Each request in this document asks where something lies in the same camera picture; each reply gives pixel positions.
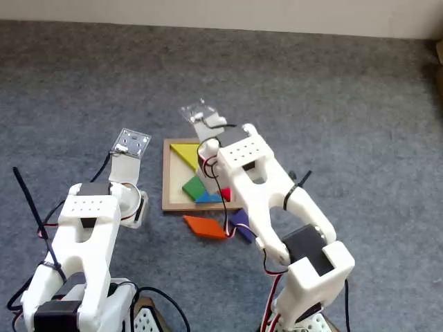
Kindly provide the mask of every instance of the purple triangle piece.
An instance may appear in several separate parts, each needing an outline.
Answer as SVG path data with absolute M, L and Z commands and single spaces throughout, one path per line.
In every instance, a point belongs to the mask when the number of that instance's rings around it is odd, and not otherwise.
M 238 223 L 243 223 L 244 225 L 249 226 L 249 217 L 243 209 L 230 216 L 229 221 L 233 225 L 237 225 Z M 244 239 L 247 240 L 249 243 L 254 242 L 255 240 L 254 235 L 246 228 L 238 227 L 237 231 L 240 232 L 240 234 L 243 235 Z

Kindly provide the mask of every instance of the wooden puzzle frame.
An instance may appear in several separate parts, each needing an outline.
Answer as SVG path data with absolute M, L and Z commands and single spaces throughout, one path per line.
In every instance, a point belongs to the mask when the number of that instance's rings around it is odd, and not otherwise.
M 163 211 L 208 211 L 223 210 L 223 203 L 194 203 L 181 190 L 181 186 L 194 176 L 193 170 L 172 151 L 171 144 L 199 144 L 197 138 L 166 138 L 163 141 Z M 238 210 L 239 202 L 226 202 L 228 210 Z

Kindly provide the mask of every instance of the green square piece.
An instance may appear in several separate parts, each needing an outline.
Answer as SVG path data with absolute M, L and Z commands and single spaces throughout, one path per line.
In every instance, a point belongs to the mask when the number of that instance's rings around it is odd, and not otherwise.
M 181 189 L 188 194 L 193 202 L 206 191 L 205 186 L 197 175 L 191 178 Z

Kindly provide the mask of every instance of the robotic arm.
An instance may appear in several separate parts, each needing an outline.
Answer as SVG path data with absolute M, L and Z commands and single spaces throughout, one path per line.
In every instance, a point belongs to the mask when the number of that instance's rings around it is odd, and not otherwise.
M 354 258 L 336 240 L 327 217 L 302 186 L 291 180 L 253 125 L 226 124 L 226 119 L 203 101 L 182 112 L 202 142 L 197 175 L 207 190 L 217 190 L 215 176 L 221 187 L 230 187 L 248 214 L 258 248 L 287 266 L 287 283 L 273 303 L 278 323 L 284 331 L 306 326 L 307 320 L 340 293 L 355 265 Z M 212 165 L 210 176 L 208 165 Z M 274 206 L 300 217 L 305 226 L 280 239 L 271 225 L 269 209 Z
M 111 279 L 109 263 L 120 224 L 138 228 L 143 220 L 147 195 L 136 184 L 149 140 L 123 129 L 110 152 L 109 182 L 70 188 L 52 245 L 62 273 L 53 268 L 50 254 L 37 267 L 21 298 L 28 331 L 117 332 L 122 322 L 130 331 L 129 308 L 136 290 L 127 283 L 110 294 L 111 283 L 128 280 Z M 77 272 L 84 273 L 86 284 L 54 300 L 63 279 Z

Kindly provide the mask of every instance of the gray carpet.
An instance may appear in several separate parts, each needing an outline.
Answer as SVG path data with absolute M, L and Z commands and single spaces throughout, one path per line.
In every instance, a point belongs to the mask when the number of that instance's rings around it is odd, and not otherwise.
M 12 166 L 43 214 L 129 127 L 152 135 L 139 182 L 150 210 L 120 229 L 111 274 L 167 291 L 193 331 L 254 331 L 271 285 L 255 246 L 202 241 L 161 212 L 163 139 L 194 136 L 177 109 L 203 97 L 255 124 L 285 169 L 313 171 L 305 189 L 356 259 L 353 331 L 441 330 L 443 117 L 426 43 L 13 22 L 0 36 L 0 303 L 44 256 Z M 272 215 L 280 236 L 300 224 Z M 325 313 L 344 331 L 343 294 Z

